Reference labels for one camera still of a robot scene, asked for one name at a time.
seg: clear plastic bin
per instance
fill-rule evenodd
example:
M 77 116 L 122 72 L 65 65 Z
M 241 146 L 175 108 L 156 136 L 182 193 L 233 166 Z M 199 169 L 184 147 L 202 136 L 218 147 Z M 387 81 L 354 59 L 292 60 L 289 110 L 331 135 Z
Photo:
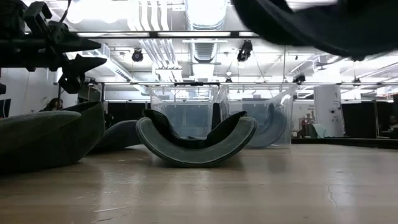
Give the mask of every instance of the clear plastic bin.
M 217 86 L 150 87 L 150 106 L 166 115 L 181 137 L 205 138 L 211 131 Z
M 229 114 L 247 111 L 257 130 L 246 149 L 289 147 L 292 139 L 293 95 L 296 85 L 229 85 Z

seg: ceiling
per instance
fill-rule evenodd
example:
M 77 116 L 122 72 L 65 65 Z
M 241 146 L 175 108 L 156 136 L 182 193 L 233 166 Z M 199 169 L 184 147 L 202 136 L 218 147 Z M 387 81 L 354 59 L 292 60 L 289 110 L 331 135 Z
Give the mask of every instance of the ceiling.
M 132 15 L 132 5 L 128 0 L 113 1 L 113 6 L 101 5 L 105 0 L 83 0 L 92 1 L 92 10 L 87 10 L 84 15 L 87 19 L 79 23 L 65 21 L 71 30 L 77 32 L 98 32 L 98 31 L 131 31 L 127 25 L 127 19 Z M 46 1 L 50 6 L 54 17 L 59 19 L 67 6 L 67 1 Z M 294 9 L 309 7 L 314 4 L 327 4 L 332 0 L 288 0 L 288 3 Z M 148 1 L 149 12 L 151 1 Z M 185 6 L 183 0 L 167 1 L 168 17 L 167 22 L 170 30 L 187 30 L 185 18 Z M 160 10 L 158 11 L 158 20 L 160 23 Z M 103 21 L 104 15 L 114 16 L 115 22 L 106 23 Z M 148 20 L 150 28 L 154 26 Z M 233 6 L 229 3 L 226 10 L 226 19 L 223 30 L 247 30 L 239 20 Z M 178 64 L 182 69 L 182 78 L 196 78 L 192 69 L 192 55 L 190 44 L 183 43 L 187 39 L 173 39 L 173 47 Z M 282 82 L 284 76 L 291 82 L 292 77 L 298 72 L 304 73 L 308 82 L 350 82 L 354 77 L 363 76 L 362 82 L 393 82 L 394 77 L 398 76 L 398 67 L 392 67 L 388 71 L 372 75 L 372 72 L 378 71 L 393 63 L 398 62 L 398 54 L 391 52 L 388 54 L 374 55 L 367 57 L 363 62 L 352 62 L 348 59 L 341 60 L 333 65 L 323 68 L 326 70 L 316 71 L 318 67 L 313 66 L 313 61 L 317 60 L 319 55 L 332 60 L 332 55 L 327 55 L 317 49 L 306 47 L 296 48 L 290 46 L 272 45 L 261 39 L 251 39 L 253 44 L 253 53 L 249 59 L 243 63 L 236 60 L 237 52 L 244 39 L 219 39 L 223 43 L 218 44 L 216 57 L 212 63 L 216 64 L 213 70 L 213 76 L 209 81 L 223 82 L 230 72 L 230 77 L 234 82 Z M 137 39 L 96 39 L 95 41 L 106 44 L 111 50 L 111 59 L 118 63 L 127 71 L 136 81 L 153 82 L 158 78 L 153 72 L 153 62 L 144 50 L 144 59 L 141 62 L 133 62 L 131 57 L 135 48 L 142 48 Z M 115 75 L 110 69 L 103 66 L 96 68 L 89 74 L 98 81 L 120 82 L 124 79 Z

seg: person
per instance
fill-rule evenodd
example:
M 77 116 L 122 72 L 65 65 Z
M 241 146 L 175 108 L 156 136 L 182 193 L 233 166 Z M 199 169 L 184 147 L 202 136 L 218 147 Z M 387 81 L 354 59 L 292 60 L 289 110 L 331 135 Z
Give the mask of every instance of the person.
M 57 108 L 58 98 L 54 98 L 54 99 L 50 100 L 50 102 L 47 104 L 47 106 L 39 112 L 60 110 L 60 109 L 63 109 L 62 105 L 63 105 L 63 100 L 60 99 L 60 107 Z

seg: wooden floor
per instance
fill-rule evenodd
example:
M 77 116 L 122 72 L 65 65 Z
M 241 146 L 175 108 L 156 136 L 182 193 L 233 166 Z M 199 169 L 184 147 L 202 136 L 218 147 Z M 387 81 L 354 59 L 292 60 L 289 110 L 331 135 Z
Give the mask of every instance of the wooden floor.
M 179 169 L 142 149 L 0 177 L 1 224 L 398 223 L 398 151 L 294 145 Z

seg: plastic storage container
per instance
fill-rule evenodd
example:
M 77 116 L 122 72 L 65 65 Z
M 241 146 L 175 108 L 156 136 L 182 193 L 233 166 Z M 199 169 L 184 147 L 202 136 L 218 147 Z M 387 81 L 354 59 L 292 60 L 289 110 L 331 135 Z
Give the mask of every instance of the plastic storage container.
M 166 115 L 181 137 L 205 138 L 211 131 L 217 86 L 157 86 L 149 91 L 150 107 Z
M 293 95 L 296 85 L 229 85 L 229 113 L 247 111 L 257 130 L 246 149 L 289 147 L 292 139 Z

